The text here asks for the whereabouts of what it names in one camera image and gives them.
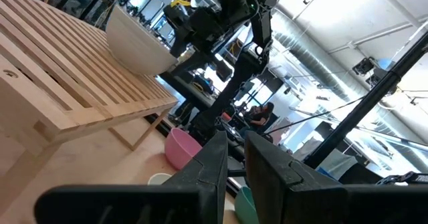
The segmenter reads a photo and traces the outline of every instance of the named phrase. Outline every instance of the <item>wooden table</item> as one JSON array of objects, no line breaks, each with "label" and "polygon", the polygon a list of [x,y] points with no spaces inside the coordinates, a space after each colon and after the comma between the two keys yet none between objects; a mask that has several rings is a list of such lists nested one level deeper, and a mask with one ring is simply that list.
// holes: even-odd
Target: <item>wooden table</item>
[{"label": "wooden table", "polygon": [[60,144],[161,112],[135,150],[177,103],[153,76],[136,76],[106,34],[39,0],[0,1],[0,126],[26,151],[0,179],[0,214]]}]

